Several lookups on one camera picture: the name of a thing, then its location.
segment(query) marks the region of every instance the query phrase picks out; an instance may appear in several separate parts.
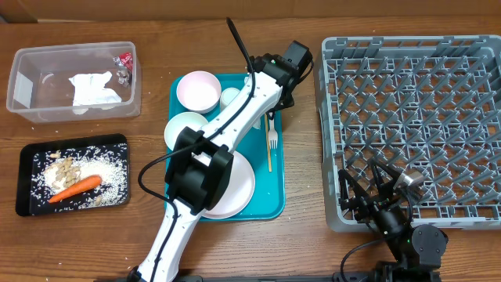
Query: gray dish rack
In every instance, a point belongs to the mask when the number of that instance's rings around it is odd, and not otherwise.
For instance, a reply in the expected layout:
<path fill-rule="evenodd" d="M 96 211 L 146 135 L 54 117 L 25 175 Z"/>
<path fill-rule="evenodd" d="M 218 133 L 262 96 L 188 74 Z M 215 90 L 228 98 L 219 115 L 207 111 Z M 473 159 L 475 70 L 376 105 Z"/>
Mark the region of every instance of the gray dish rack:
<path fill-rule="evenodd" d="M 368 230 L 341 210 L 337 171 L 374 193 L 376 157 L 425 175 L 414 225 L 501 229 L 500 65 L 495 35 L 325 39 L 314 75 L 330 228 Z"/>

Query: chopstick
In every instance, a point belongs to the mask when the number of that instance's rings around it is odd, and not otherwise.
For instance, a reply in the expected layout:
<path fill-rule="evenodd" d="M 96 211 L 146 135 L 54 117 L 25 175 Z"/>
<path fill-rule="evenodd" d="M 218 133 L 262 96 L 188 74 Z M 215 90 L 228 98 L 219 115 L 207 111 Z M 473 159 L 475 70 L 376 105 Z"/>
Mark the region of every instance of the chopstick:
<path fill-rule="evenodd" d="M 265 114 L 265 131 L 266 131 L 266 150 L 268 151 L 268 170 L 272 172 L 272 156 L 269 151 L 269 140 L 268 140 L 268 115 Z"/>

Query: orange carrot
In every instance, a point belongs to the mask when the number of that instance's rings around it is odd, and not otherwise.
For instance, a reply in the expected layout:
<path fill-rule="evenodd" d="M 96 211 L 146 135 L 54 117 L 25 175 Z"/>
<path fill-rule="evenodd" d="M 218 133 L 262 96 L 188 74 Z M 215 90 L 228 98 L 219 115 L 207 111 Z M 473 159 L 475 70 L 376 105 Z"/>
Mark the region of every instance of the orange carrot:
<path fill-rule="evenodd" d="M 79 181 L 78 183 L 69 186 L 66 190 L 61 193 L 56 194 L 54 197 L 50 198 L 49 203 L 56 203 L 58 201 L 64 200 L 68 197 L 94 189 L 101 184 L 103 180 L 99 175 L 91 175 L 86 179 Z"/>

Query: white fork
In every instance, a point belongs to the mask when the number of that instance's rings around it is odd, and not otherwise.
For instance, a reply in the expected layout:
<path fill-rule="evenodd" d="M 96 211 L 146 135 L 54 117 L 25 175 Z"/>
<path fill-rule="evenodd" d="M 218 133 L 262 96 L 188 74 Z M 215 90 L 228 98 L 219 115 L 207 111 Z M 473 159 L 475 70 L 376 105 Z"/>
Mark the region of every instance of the white fork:
<path fill-rule="evenodd" d="M 275 130 L 275 118 L 269 120 L 268 140 L 269 147 L 276 149 L 279 144 L 279 134 Z"/>

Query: teal tray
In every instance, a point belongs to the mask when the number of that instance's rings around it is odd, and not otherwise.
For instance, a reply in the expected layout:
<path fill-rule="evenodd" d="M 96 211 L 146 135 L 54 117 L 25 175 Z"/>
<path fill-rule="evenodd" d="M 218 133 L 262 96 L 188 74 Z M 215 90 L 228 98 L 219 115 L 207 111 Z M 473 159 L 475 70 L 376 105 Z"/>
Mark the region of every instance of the teal tray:
<path fill-rule="evenodd" d="M 221 82 L 222 90 L 230 87 L 242 89 L 243 80 L 247 74 L 216 74 Z M 176 114 L 188 111 L 178 101 L 176 89 L 182 77 L 176 79 L 171 86 L 169 103 L 169 120 Z M 219 114 L 219 105 L 211 112 L 204 114 L 209 121 Z M 240 142 L 236 151 L 241 153 L 254 169 L 256 188 L 249 204 L 237 215 L 228 219 L 206 219 L 202 221 L 243 221 L 257 219 L 274 219 L 279 216 L 285 207 L 285 175 L 283 169 L 283 142 L 282 142 L 282 117 L 276 113 L 275 130 L 279 133 L 277 149 L 271 150 L 272 172 L 268 170 L 268 155 L 266 152 L 265 118 L 261 117 L 261 129 L 251 128 Z"/>

